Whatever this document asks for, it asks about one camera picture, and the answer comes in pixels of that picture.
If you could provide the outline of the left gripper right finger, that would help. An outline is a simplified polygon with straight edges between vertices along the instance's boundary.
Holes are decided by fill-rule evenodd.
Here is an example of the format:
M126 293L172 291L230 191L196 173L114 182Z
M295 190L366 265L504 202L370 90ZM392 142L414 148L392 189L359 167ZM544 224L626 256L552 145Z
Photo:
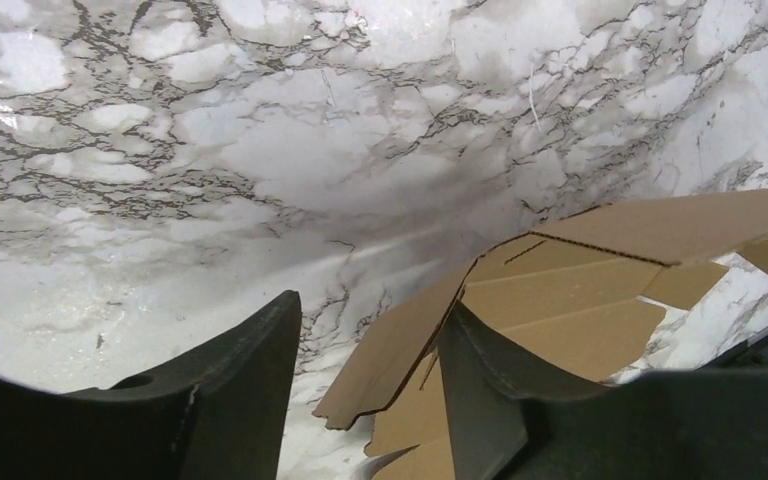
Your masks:
M768 332L618 386L541 359L462 304L437 346L459 479L768 479Z

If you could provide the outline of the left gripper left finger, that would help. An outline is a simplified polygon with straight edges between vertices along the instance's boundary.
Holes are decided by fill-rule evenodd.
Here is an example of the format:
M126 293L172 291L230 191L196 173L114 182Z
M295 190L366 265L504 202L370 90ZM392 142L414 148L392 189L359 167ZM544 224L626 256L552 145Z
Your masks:
M108 389L0 378L0 479L273 479L302 320L285 291Z

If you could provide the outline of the brown cardboard box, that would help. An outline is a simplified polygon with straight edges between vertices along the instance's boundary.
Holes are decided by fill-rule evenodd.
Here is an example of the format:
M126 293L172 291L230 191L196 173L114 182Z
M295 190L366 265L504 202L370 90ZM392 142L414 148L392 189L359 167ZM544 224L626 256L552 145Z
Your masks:
M317 407L331 430L373 420L381 479L453 479L439 333L473 313L526 349L538 388L601 388L638 360L668 308L689 310L735 253L768 276L768 189L626 201L491 248L379 316Z

